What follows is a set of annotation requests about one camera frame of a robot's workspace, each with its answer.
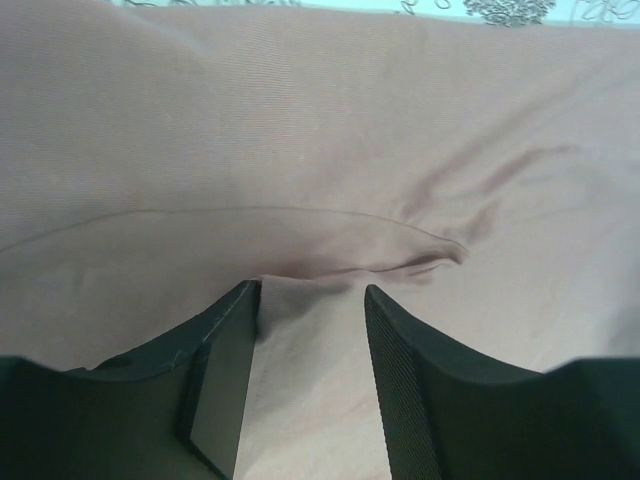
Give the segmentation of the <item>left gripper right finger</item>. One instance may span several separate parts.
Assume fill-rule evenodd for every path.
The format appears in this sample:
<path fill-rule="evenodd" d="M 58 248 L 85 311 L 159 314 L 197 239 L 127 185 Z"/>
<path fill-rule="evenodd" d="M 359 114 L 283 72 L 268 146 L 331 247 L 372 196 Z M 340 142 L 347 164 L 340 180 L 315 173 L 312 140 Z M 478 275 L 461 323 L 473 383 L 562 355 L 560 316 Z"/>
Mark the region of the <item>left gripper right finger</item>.
<path fill-rule="evenodd" d="M 364 309 L 393 478 L 638 477 L 637 359 L 539 373 L 465 346 L 374 285 Z"/>

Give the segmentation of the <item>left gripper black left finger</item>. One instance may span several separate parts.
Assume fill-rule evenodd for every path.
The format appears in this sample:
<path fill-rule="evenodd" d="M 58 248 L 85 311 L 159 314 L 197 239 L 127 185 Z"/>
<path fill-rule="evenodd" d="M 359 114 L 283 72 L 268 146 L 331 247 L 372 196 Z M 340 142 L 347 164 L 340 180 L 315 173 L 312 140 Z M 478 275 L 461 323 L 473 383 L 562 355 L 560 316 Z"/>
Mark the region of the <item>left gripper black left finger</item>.
<path fill-rule="evenodd" d="M 230 479 L 261 285 L 94 369 L 1 360 L 5 479 Z"/>

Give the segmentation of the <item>pink printed t shirt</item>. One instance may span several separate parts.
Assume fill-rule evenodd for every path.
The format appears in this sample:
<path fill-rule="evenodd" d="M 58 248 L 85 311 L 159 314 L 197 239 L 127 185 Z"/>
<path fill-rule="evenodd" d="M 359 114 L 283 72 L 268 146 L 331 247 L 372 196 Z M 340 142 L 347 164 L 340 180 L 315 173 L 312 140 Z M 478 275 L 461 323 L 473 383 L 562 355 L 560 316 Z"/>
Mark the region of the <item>pink printed t shirt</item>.
<path fill-rule="evenodd" d="M 377 284 L 499 360 L 639 352 L 639 34 L 1 5 L 1 350 L 93 367 L 259 279 L 241 479 L 386 479 Z"/>

